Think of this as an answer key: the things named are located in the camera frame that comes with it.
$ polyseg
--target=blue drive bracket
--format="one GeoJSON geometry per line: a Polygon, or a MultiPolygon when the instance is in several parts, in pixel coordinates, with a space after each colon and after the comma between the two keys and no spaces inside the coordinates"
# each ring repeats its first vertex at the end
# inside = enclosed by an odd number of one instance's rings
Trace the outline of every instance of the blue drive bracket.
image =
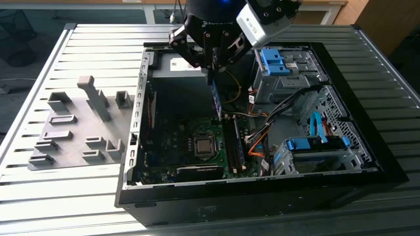
{"type": "Polygon", "coordinates": [[[289,75],[290,70],[286,69],[282,63],[284,57],[277,49],[261,49],[261,58],[266,66],[268,75],[289,75]]]}
{"type": "Polygon", "coordinates": [[[290,151],[310,149],[310,144],[306,138],[296,138],[296,139],[286,140],[286,145],[290,151]]]}
{"type": "Polygon", "coordinates": [[[320,136],[321,143],[328,143],[325,134],[324,134],[324,128],[322,128],[322,118],[321,114],[318,112],[312,112],[310,115],[310,136],[320,136]]]}

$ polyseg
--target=wire bundle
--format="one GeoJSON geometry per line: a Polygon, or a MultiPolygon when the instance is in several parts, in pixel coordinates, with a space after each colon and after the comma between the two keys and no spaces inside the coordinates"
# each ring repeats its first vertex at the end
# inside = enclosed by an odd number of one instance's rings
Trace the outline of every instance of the wire bundle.
{"type": "Polygon", "coordinates": [[[306,92],[310,92],[310,91],[317,91],[321,89],[321,87],[322,87],[321,85],[313,85],[308,88],[300,89],[297,92],[294,92],[290,96],[288,96],[288,98],[284,99],[276,105],[274,109],[266,115],[266,118],[264,121],[264,126],[254,133],[252,133],[249,136],[245,137],[245,141],[250,142],[250,143],[252,143],[252,140],[254,140],[258,137],[257,141],[253,143],[253,146],[250,147],[250,149],[248,151],[249,155],[264,157],[264,154],[258,153],[258,152],[253,152],[253,149],[254,149],[256,145],[261,142],[261,140],[264,140],[264,137],[266,136],[269,127],[270,127],[272,123],[274,122],[277,116],[293,106],[294,101],[297,100],[297,98],[302,94],[305,94],[306,92]]]}

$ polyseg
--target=gray block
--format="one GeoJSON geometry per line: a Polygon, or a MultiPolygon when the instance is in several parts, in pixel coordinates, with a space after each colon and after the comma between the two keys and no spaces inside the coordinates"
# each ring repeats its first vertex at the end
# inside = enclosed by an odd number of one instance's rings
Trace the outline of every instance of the gray block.
{"type": "Polygon", "coordinates": [[[92,76],[80,76],[77,87],[85,91],[92,107],[94,108],[100,119],[102,120],[102,122],[106,122],[110,120],[110,116],[106,111],[104,100],[97,94],[97,91],[94,89],[93,81],[94,81],[94,78],[92,76]]]}
{"type": "Polygon", "coordinates": [[[77,118],[74,115],[65,115],[65,116],[54,116],[49,118],[49,124],[69,124],[69,123],[76,123],[77,118]]]}
{"type": "Polygon", "coordinates": [[[54,140],[54,139],[72,139],[73,133],[69,130],[58,131],[58,132],[45,132],[42,135],[42,139],[54,140]]]}
{"type": "Polygon", "coordinates": [[[118,139],[117,147],[112,145],[112,142],[109,140],[106,141],[105,152],[109,154],[113,160],[121,159],[121,155],[124,151],[125,151],[125,145],[120,139],[118,139]]]}
{"type": "MultiPolygon", "coordinates": [[[[97,95],[98,95],[100,99],[104,101],[105,107],[108,108],[108,107],[109,107],[109,103],[108,103],[108,99],[106,99],[106,97],[105,97],[105,95],[104,95],[102,90],[101,90],[101,89],[97,89],[96,92],[97,92],[97,95]]],[[[90,103],[90,100],[86,99],[85,102],[86,102],[86,104],[89,105],[90,109],[94,110],[94,107],[93,107],[93,105],[92,105],[92,103],[90,103]]]]}
{"type": "Polygon", "coordinates": [[[48,154],[40,154],[30,156],[29,163],[34,166],[50,165],[53,163],[53,158],[48,154]]]}
{"type": "Polygon", "coordinates": [[[58,144],[53,140],[37,141],[34,144],[36,150],[42,151],[54,151],[58,149],[58,144]]]}
{"type": "Polygon", "coordinates": [[[104,95],[102,90],[101,90],[101,89],[97,89],[96,92],[97,92],[97,95],[98,95],[100,99],[102,100],[102,102],[104,102],[104,104],[105,104],[105,107],[109,107],[109,103],[108,103],[108,100],[106,100],[106,97],[105,97],[105,95],[104,95]]]}
{"type": "Polygon", "coordinates": [[[48,105],[54,112],[68,111],[65,103],[70,102],[70,98],[66,96],[65,92],[52,92],[48,98],[48,105]]]}
{"type": "Polygon", "coordinates": [[[132,100],[126,91],[117,91],[116,103],[118,108],[132,108],[132,100]]]}
{"type": "Polygon", "coordinates": [[[100,161],[100,160],[104,160],[104,154],[100,152],[100,150],[89,150],[89,151],[84,151],[82,152],[82,159],[86,161],[86,162],[90,162],[90,161],[100,161]]]}
{"type": "Polygon", "coordinates": [[[84,143],[89,148],[102,148],[106,145],[101,136],[86,137],[84,143]]]}

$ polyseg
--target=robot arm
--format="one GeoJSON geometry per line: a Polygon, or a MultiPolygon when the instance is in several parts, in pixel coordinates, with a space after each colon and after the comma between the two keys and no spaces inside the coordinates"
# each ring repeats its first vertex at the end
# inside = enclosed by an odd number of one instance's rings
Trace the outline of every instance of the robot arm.
{"type": "Polygon", "coordinates": [[[169,45],[204,73],[222,72],[288,28],[298,7],[300,0],[188,0],[184,25],[169,32],[169,45]],[[186,36],[202,50],[186,44],[186,36]]]}

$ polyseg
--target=aluminum table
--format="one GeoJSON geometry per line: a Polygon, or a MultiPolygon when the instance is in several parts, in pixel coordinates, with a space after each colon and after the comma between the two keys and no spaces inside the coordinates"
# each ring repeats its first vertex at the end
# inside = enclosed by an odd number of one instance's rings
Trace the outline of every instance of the aluminum table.
{"type": "Polygon", "coordinates": [[[146,229],[113,207],[118,164],[30,172],[33,144],[53,91],[76,95],[92,75],[105,96],[134,92],[144,42],[172,25],[68,24],[0,146],[0,235],[418,235],[420,99],[350,26],[292,26],[278,41],[322,42],[402,166],[409,182],[336,210],[146,229]]]}

